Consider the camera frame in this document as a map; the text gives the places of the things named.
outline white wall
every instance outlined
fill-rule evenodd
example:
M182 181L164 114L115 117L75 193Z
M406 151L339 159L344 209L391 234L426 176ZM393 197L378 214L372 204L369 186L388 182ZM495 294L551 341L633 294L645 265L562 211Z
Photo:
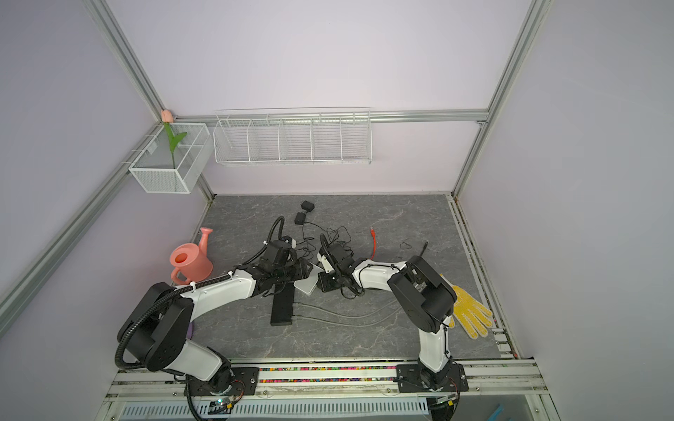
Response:
M460 196L563 420L671 419L672 22L556 1Z
M111 0L167 107L486 108L530 0Z
M0 294L154 122L81 1L0 2Z
M0 98L2 294L154 119L79 0L0 2ZM127 181L0 337L0 418L94 417L117 330L203 208Z
M530 0L111 0L167 107L487 108ZM474 123L373 126L370 166L221 168L217 194L449 191Z
M371 164L228 166L205 176L217 194L451 191L479 126L474 121L372 124Z
M117 331L204 210L198 191L151 195L132 177L0 338L4 420L91 421L117 373Z

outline pink watering can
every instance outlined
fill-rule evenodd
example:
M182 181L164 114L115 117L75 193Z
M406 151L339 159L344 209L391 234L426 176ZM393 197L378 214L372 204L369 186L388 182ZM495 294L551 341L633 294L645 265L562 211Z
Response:
M213 271L213 263L206 257L208 248L208 235L213 232L210 228L202 228L202 239L199 245L189 242L183 244L171 253L171 265L175 266L171 272L171 279L178 285L187 285L190 282L200 282L208 278ZM182 272L187 278L183 281L178 278L178 272Z

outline watering can spout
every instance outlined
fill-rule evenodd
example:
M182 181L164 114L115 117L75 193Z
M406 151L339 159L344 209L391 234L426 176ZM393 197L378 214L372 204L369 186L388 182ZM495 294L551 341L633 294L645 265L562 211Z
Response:
M206 255L208 249L208 235L213 232L210 228L202 228L202 239L199 241L199 250Z

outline white mesh basket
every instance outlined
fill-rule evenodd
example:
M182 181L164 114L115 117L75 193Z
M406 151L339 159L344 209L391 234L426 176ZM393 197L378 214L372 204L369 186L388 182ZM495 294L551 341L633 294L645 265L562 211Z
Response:
M148 193L190 193L213 153L213 142L205 124L171 123L171 129L174 135L187 132L174 151L175 169L164 127L129 167Z
M213 129L222 165L372 161L369 113L219 119Z

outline white ventilation panel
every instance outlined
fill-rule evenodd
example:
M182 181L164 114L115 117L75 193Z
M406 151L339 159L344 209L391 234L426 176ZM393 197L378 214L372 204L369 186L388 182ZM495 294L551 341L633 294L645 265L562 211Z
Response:
M427 415L424 397L350 399L251 399L237 403L232 414L209 414L210 400L195 403L202 418L350 418L361 416ZM192 420L186 401L129 402L120 421Z

